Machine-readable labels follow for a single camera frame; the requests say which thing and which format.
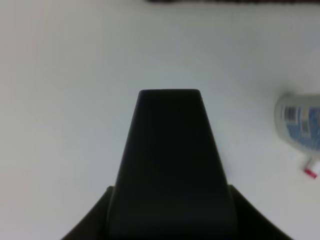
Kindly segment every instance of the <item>white table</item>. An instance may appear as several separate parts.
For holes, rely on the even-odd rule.
[[[202,93],[228,181],[298,240],[320,183],[274,105],[320,92],[320,7],[0,1],[0,239],[56,240],[118,173],[138,92]]]

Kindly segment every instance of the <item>plastic bottle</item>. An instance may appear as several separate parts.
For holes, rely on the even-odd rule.
[[[280,137],[311,157],[304,171],[315,178],[320,174],[320,95],[284,96],[274,116]]]

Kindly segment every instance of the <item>red cap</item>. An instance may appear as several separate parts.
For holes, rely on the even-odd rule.
[[[308,174],[310,177],[312,177],[312,178],[316,178],[318,175],[317,174],[315,174],[313,171],[311,171],[310,169],[305,169],[304,170],[304,172],[306,173],[306,174]]]

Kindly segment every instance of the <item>black plastic part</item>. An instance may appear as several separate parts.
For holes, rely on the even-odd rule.
[[[139,93],[112,193],[115,239],[219,239],[236,213],[198,90]]]
[[[91,211],[62,240],[105,240],[106,217],[113,191],[109,186]]]

